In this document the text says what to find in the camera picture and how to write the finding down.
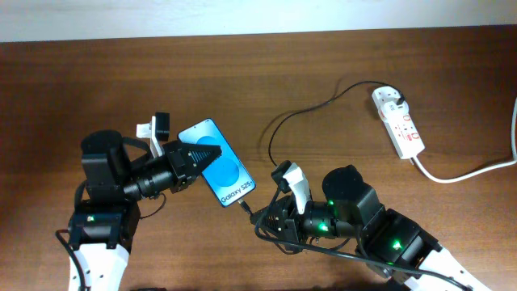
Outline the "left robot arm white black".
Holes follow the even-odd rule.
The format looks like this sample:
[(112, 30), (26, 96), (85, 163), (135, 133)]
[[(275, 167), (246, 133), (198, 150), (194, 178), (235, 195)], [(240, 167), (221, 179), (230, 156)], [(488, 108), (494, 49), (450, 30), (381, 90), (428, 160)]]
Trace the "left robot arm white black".
[(144, 141), (115, 130), (90, 134), (81, 148), (86, 179), (75, 192), (69, 239), (62, 242), (69, 254), (69, 289), (117, 290), (142, 219), (139, 201), (188, 188), (221, 156), (221, 148), (171, 141), (153, 156)]

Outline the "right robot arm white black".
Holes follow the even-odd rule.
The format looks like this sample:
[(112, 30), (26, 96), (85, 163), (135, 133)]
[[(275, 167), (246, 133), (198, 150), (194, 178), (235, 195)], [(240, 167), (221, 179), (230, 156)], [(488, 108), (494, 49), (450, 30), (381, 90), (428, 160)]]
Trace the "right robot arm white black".
[(271, 177), (275, 194), (250, 222), (258, 238), (283, 253), (314, 251), (357, 261), (400, 290), (486, 288), (417, 222), (387, 209), (354, 166), (324, 177), (323, 201), (313, 200), (294, 162), (282, 162)]

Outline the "blue screen smartphone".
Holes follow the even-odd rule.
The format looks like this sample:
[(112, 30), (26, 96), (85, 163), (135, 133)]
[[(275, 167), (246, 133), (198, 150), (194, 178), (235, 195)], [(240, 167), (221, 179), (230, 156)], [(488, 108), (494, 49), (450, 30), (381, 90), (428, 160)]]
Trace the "blue screen smartphone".
[(178, 133), (178, 139), (190, 144), (220, 146), (221, 156), (202, 172), (202, 176), (222, 207), (228, 207), (254, 191), (254, 179), (213, 119), (207, 118), (184, 129)]

